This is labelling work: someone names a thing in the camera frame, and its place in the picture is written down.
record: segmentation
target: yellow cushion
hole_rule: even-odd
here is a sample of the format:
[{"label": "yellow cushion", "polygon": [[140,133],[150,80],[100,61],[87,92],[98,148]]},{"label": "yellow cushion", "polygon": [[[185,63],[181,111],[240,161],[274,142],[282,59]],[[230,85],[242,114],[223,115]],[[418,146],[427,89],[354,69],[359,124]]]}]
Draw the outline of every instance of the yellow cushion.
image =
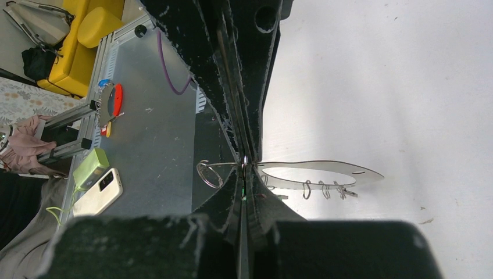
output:
[{"label": "yellow cushion", "polygon": [[87,48],[95,48],[99,40],[123,26],[123,22],[103,7],[88,13],[78,29],[77,39]]}]

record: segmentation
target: yellow chair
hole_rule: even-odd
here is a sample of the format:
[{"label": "yellow chair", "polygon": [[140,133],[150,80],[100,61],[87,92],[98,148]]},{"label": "yellow chair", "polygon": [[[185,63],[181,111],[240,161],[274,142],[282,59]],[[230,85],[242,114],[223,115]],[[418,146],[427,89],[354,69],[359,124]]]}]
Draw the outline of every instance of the yellow chair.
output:
[{"label": "yellow chair", "polygon": [[38,85],[48,91],[62,95],[75,96],[76,98],[86,96],[96,59],[96,50],[87,48],[78,41],[77,36],[81,24],[86,15],[98,7],[104,8],[105,13],[120,19],[122,18],[123,4],[124,0],[63,1],[63,8],[75,15],[75,19],[70,26],[70,33],[65,37],[59,51],[63,57],[55,60],[49,77],[46,80],[38,81]]}]

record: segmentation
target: metal keyring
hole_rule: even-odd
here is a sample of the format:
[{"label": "metal keyring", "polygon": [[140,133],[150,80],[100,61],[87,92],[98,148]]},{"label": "metal keyring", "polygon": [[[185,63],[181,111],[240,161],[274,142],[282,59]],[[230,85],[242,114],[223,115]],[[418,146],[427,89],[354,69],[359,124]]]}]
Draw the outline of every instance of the metal keyring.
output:
[{"label": "metal keyring", "polygon": [[[310,195],[312,194],[312,189],[310,188],[310,184],[312,182],[310,180],[306,180],[304,183],[303,183],[303,199],[309,199],[310,198]],[[306,186],[308,187],[308,196],[305,195],[305,184]]]},{"label": "metal keyring", "polygon": [[322,185],[322,194],[326,199],[330,199],[330,193],[328,192],[328,185],[326,185],[322,180],[319,181],[319,184]]},{"label": "metal keyring", "polygon": [[[207,184],[208,186],[214,188],[214,189],[219,189],[223,186],[223,179],[221,178],[221,176],[219,175],[219,173],[217,173],[215,170],[212,169],[211,166],[209,166],[208,164],[206,163],[209,163],[208,160],[202,160],[200,161],[196,168],[197,168],[197,173],[199,174],[200,178],[202,179],[202,181],[205,182],[205,184]],[[213,184],[212,182],[210,182],[207,178],[205,178],[204,174],[203,174],[203,170],[204,168],[208,168],[209,170],[211,170],[217,177],[218,181],[219,181],[219,185],[215,185]]]},{"label": "metal keyring", "polygon": [[[197,166],[195,167],[197,169],[197,173],[199,174],[200,178],[202,179],[203,182],[205,182],[205,184],[207,184],[208,186],[210,186],[211,188],[214,188],[214,189],[220,189],[222,186],[223,186],[223,179],[221,178],[221,176],[219,175],[219,173],[217,173],[212,167],[213,166],[224,166],[224,165],[236,165],[236,163],[215,163],[215,164],[207,164],[209,163],[208,160],[202,160],[200,161]],[[210,182],[207,178],[205,178],[204,174],[203,174],[203,170],[207,168],[209,169],[210,171],[212,171],[218,181],[219,181],[219,185],[215,185],[214,183]]]}]

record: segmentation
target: metal workbench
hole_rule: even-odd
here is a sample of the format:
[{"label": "metal workbench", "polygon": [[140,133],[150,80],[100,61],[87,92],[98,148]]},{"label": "metal workbench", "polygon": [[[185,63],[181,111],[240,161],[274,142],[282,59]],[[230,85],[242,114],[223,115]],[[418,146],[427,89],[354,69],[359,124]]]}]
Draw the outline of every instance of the metal workbench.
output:
[{"label": "metal workbench", "polygon": [[[134,29],[140,24],[148,30],[142,38],[137,38]],[[188,70],[165,36],[162,45],[171,80],[180,87],[188,78]],[[79,138],[92,138],[92,147],[103,148],[111,167],[120,172],[123,194],[103,214],[129,217],[188,214],[214,192],[204,186],[192,198],[192,180],[200,179],[194,172],[196,161],[208,152],[217,156],[209,156],[211,162],[229,159],[226,155],[222,157],[222,146],[214,142],[218,152],[215,148],[194,152],[204,145],[201,137],[209,137],[207,131],[214,133],[214,139],[223,140],[223,146],[227,144],[217,130],[219,125],[212,110],[205,107],[200,89],[191,85],[180,96],[171,91],[157,47],[156,31],[146,15],[109,34],[98,48],[87,102],[97,99],[97,83],[101,79],[121,83],[124,91],[121,110],[124,115],[114,121],[110,138],[101,137],[96,115],[82,119],[79,132]],[[72,203],[75,187],[72,172],[88,153],[72,159],[63,209]],[[77,193],[76,198],[80,196],[82,193]],[[62,224],[71,216],[71,212],[62,212]]]}]

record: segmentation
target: smartphone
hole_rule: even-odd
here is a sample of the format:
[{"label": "smartphone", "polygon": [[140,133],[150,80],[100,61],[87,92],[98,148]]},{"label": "smartphone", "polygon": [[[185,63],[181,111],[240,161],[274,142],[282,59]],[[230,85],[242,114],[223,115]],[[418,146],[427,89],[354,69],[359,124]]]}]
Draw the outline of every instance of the smartphone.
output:
[{"label": "smartphone", "polygon": [[74,217],[98,215],[122,193],[120,174],[115,168],[111,168],[74,204]]}]

